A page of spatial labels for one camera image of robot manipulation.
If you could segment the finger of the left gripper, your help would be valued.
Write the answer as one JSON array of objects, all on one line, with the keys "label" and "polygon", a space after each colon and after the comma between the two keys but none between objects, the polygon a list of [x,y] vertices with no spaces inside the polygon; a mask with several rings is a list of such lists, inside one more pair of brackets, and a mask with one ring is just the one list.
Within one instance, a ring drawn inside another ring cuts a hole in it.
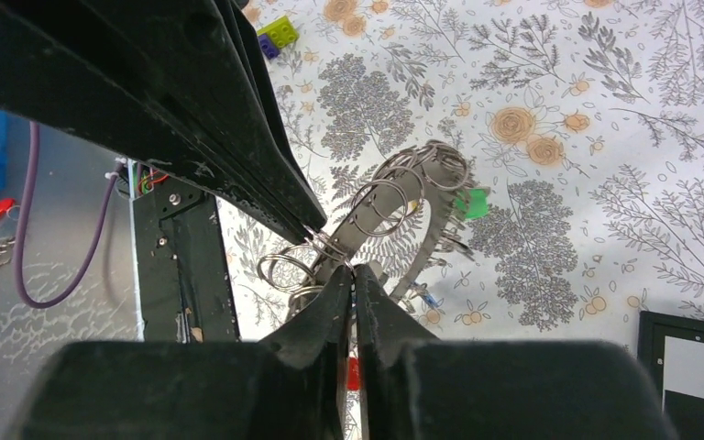
[{"label": "finger of the left gripper", "polygon": [[228,202],[273,147],[217,1],[0,1],[0,109]]},{"label": "finger of the left gripper", "polygon": [[245,160],[245,169],[253,173],[256,182],[265,183],[268,177],[277,180],[258,190],[261,195],[273,196],[273,203],[264,207],[254,202],[230,203],[277,234],[318,231],[326,225],[327,217],[293,156],[270,80],[269,64],[259,48],[256,30],[241,11],[241,6],[245,3],[217,1],[215,4],[231,40],[236,44],[238,56],[247,71],[249,87],[258,98],[259,111],[267,121],[274,141],[272,148],[260,144],[247,147],[246,151],[253,153],[255,158]]}]

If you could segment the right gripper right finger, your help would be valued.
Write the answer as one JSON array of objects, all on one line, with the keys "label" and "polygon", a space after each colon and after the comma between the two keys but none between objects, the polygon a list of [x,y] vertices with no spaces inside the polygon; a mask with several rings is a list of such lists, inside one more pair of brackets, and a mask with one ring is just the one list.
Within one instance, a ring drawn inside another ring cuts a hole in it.
[{"label": "right gripper right finger", "polygon": [[367,439],[674,439],[644,368],[602,340],[442,340],[354,272]]}]

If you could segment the green key tag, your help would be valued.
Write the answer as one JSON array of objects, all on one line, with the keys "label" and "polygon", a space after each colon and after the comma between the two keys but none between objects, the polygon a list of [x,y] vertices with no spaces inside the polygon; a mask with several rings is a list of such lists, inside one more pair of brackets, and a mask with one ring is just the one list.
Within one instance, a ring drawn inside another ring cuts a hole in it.
[{"label": "green key tag", "polygon": [[455,199],[457,215],[461,220],[474,220],[487,215],[488,191],[485,188],[464,190]]}]

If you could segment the red key tag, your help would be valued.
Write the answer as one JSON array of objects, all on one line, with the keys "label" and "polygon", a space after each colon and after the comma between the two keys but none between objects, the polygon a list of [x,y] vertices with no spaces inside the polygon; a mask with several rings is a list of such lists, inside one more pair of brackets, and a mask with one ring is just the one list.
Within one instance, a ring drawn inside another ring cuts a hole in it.
[{"label": "red key tag", "polygon": [[356,357],[350,357],[347,362],[346,388],[349,391],[360,390],[360,370]]}]

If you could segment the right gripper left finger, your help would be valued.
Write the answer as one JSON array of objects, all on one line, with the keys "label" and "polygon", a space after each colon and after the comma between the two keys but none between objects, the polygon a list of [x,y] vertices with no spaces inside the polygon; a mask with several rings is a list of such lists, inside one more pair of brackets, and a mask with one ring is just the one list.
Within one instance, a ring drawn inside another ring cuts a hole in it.
[{"label": "right gripper left finger", "polygon": [[258,342],[84,341],[45,364],[12,439],[340,439],[353,273]]}]

